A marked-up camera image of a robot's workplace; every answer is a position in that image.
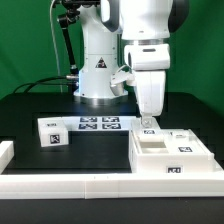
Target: black label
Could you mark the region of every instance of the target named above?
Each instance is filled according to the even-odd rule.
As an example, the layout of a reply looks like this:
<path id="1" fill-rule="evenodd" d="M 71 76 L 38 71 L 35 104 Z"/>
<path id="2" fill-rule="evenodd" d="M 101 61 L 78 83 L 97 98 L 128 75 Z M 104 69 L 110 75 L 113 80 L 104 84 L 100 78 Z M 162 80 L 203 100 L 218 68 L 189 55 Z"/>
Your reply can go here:
<path id="1" fill-rule="evenodd" d="M 103 122 L 120 122 L 119 117 L 103 117 Z"/>
<path id="2" fill-rule="evenodd" d="M 80 130 L 94 130 L 97 129 L 97 124 L 80 124 Z"/>
<path id="3" fill-rule="evenodd" d="M 60 135 L 50 135 L 50 142 L 51 144 L 60 143 Z"/>
<path id="4" fill-rule="evenodd" d="M 97 117 L 81 117 L 80 122 L 97 122 Z"/>
<path id="5" fill-rule="evenodd" d="M 146 135 L 154 135 L 155 131 L 153 131 L 153 130 L 144 130 L 144 134 L 146 134 Z"/>
<path id="6" fill-rule="evenodd" d="M 96 68 L 107 68 L 105 61 L 103 58 L 100 58 L 99 62 L 96 65 Z"/>
<path id="7" fill-rule="evenodd" d="M 190 147 L 178 147 L 180 152 L 193 152 L 193 150 Z"/>
<path id="8" fill-rule="evenodd" d="M 121 129 L 121 125 L 120 124 L 103 124 L 103 129 L 106 129 L 106 130 Z"/>
<path id="9" fill-rule="evenodd" d="M 182 173 L 182 167 L 168 167 L 167 173 Z"/>

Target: white block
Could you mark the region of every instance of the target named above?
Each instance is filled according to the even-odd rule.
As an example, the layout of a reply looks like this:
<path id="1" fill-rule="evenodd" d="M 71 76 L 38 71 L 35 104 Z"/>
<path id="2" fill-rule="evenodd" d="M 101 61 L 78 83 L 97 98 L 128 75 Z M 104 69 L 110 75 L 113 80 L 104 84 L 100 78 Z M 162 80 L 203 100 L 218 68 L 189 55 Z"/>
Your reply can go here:
<path id="1" fill-rule="evenodd" d="M 12 141 L 3 141 L 0 144 L 0 174 L 4 171 L 8 163 L 14 156 L 14 147 Z"/>
<path id="2" fill-rule="evenodd" d="M 68 145 L 68 130 L 61 117 L 38 119 L 42 147 Z"/>

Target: black table surface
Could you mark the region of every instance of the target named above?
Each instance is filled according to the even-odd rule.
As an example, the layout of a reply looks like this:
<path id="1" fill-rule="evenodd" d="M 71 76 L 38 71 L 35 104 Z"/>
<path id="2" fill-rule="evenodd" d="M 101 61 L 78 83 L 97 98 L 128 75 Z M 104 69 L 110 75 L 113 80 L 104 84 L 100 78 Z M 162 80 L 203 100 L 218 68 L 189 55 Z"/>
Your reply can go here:
<path id="1" fill-rule="evenodd" d="M 126 132 L 103 136 L 72 133 L 69 146 L 43 151 L 37 118 L 135 116 L 136 108 L 134 96 L 122 104 L 100 107 L 75 103 L 68 94 L 6 96 L 0 101 L 0 141 L 14 140 L 16 156 L 3 175 L 130 172 Z M 163 113 L 157 120 L 164 129 L 193 130 L 223 165 L 224 119 L 200 100 L 190 94 L 167 93 Z M 88 145 L 93 144 L 97 144 L 92 147 L 95 151 L 89 153 Z M 78 154 L 72 150 L 74 145 Z M 221 197 L 0 200 L 0 223 L 222 223 L 223 211 L 224 198 Z"/>

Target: white cube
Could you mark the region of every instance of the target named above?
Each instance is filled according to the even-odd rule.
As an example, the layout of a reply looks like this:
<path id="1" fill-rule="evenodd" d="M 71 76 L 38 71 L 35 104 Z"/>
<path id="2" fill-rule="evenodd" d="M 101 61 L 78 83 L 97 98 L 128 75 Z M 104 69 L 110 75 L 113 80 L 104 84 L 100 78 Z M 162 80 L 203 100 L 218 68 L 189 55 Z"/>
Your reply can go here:
<path id="1" fill-rule="evenodd" d="M 41 147 L 68 145 L 68 130 L 61 117 L 38 119 Z"/>

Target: warning label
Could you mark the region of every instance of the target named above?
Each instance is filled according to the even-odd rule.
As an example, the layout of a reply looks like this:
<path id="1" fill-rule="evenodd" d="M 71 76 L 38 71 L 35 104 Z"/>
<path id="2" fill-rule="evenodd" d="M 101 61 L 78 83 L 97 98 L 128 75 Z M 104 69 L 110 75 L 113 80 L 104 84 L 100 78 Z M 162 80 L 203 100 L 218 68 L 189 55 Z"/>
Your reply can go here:
<path id="1" fill-rule="evenodd" d="M 105 61 L 103 58 L 100 58 L 99 62 L 96 65 L 96 68 L 107 68 Z"/>

